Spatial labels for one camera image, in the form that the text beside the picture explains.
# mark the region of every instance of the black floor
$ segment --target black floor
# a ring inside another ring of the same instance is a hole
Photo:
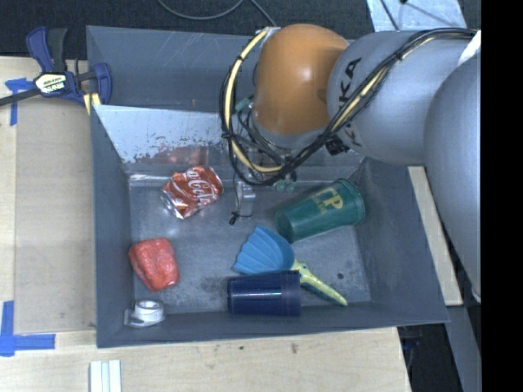
[[[176,10],[194,16],[224,11],[237,0],[165,0]],[[256,0],[279,26],[297,22],[322,25],[345,38],[373,31],[365,0]],[[481,27],[481,0],[459,0],[468,27]],[[269,24],[245,1],[230,15],[212,21],[184,20],[165,11],[155,0],[0,0],[0,55],[27,56],[25,36],[32,29],[65,27],[65,57],[86,59],[86,25],[191,32],[252,34]],[[469,301],[471,321],[480,333],[481,308]],[[414,392],[460,391],[443,325],[401,330],[409,336],[405,357]]]

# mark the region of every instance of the crushed coca-cola can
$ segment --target crushed coca-cola can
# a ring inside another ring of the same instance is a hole
[[[185,219],[216,202],[222,192],[218,174],[211,167],[197,166],[174,173],[162,188],[162,199],[169,211]]]

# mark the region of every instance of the green cup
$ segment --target green cup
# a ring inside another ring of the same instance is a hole
[[[360,191],[348,180],[337,179],[306,198],[275,213],[278,233],[290,243],[365,218]]]

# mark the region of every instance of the small white object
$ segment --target small white object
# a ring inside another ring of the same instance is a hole
[[[89,392],[122,392],[122,368],[119,360],[91,362]]]
[[[474,38],[463,51],[463,54],[459,58],[458,66],[463,64],[465,61],[470,60],[481,48],[481,29],[476,32]]]
[[[129,327],[150,327],[165,319],[163,305],[157,301],[136,301],[132,308],[125,310],[123,323]]]

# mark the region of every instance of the gray bin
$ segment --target gray bin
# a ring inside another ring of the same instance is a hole
[[[405,167],[355,153],[330,157],[320,150],[298,170],[293,193],[257,189],[253,217],[229,224],[235,209],[234,174],[219,136],[217,106],[221,82],[247,41],[201,33],[87,29],[90,63],[107,62],[114,78],[112,105],[97,106],[91,116],[98,346],[448,321]],[[239,98],[253,90],[256,60],[254,53],[242,70]],[[163,137],[161,146],[158,137]],[[215,169],[224,194],[197,215],[178,220],[164,209],[159,193],[173,172],[195,164]],[[303,239],[293,249],[349,305],[333,305],[302,289],[300,317],[229,314],[226,280],[237,275],[231,266],[255,226],[274,229],[277,207],[339,177],[360,188],[365,221]],[[180,268],[178,284],[158,293],[145,288],[127,256],[133,243],[155,237],[171,240]],[[148,328],[125,326],[125,309],[142,299],[160,299],[166,319]]]

